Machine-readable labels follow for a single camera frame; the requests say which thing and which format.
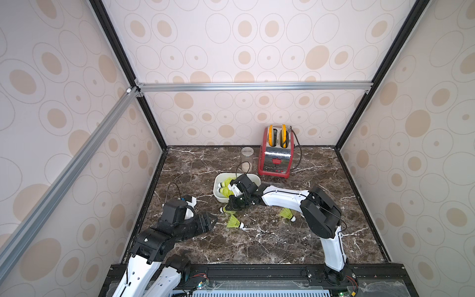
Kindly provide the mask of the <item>green shuttlecock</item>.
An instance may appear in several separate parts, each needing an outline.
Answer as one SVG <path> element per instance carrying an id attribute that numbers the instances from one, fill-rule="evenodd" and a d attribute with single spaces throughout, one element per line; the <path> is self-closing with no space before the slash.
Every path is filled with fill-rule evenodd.
<path id="1" fill-rule="evenodd" d="M 220 188 L 219 190 L 219 193 L 224 196 L 225 198 L 229 198 L 231 195 L 233 195 L 234 193 L 232 192 L 231 189 L 229 188 Z"/>
<path id="2" fill-rule="evenodd" d="M 239 221 L 233 214 L 231 214 L 226 224 L 226 227 L 243 229 L 244 224 L 241 221 Z"/>
<path id="3" fill-rule="evenodd" d="M 296 217 L 294 216 L 293 214 L 293 211 L 288 209 L 288 208 L 283 208 L 280 212 L 279 212 L 279 216 L 284 218 L 284 219 L 287 219 L 291 222 L 295 222 L 296 221 Z"/>
<path id="4" fill-rule="evenodd" d="M 220 212 L 223 214 L 230 214 L 230 215 L 234 215 L 236 213 L 233 210 L 227 210 L 225 206 L 220 208 Z"/>
<path id="5" fill-rule="evenodd" d="M 227 178 L 219 184 L 219 187 L 220 188 L 227 188 L 232 181 L 233 181 L 232 178 Z"/>

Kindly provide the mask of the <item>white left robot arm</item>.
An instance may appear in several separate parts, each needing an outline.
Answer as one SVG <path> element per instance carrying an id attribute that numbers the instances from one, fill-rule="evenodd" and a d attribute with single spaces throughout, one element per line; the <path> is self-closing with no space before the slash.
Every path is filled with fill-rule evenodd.
<path id="1" fill-rule="evenodd" d="M 187 210 L 185 207 L 164 211 L 157 224 L 137 237 L 126 272 L 113 294 L 115 297 L 142 297 L 150 294 L 166 297 L 185 278 L 189 261 L 175 255 L 170 258 L 149 291 L 146 291 L 153 275 L 176 243 L 212 231 L 218 221 L 218 217 L 208 212 L 193 212 L 192 217 L 187 219 Z"/>

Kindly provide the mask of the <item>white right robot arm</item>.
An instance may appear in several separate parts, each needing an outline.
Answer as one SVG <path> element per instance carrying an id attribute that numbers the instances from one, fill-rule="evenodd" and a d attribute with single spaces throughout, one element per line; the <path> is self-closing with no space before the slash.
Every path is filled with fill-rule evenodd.
<path id="1" fill-rule="evenodd" d="M 237 195 L 230 195 L 222 212 L 238 212 L 253 205 L 266 205 L 294 210 L 302 214 L 309 229 L 320 238 L 325 257 L 325 278 L 332 285 L 344 282 L 348 270 L 341 232 L 345 222 L 341 209 L 323 189 L 295 191 L 269 184 L 251 186 L 246 190 L 233 188 Z"/>

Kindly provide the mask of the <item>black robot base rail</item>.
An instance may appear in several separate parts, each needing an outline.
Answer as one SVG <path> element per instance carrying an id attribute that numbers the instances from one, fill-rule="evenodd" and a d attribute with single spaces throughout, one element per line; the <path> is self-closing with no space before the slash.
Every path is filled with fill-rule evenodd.
<path id="1" fill-rule="evenodd" d="M 321 264 L 193 264 L 176 297 L 416 297 L 403 264 L 351 264 L 340 284 Z"/>

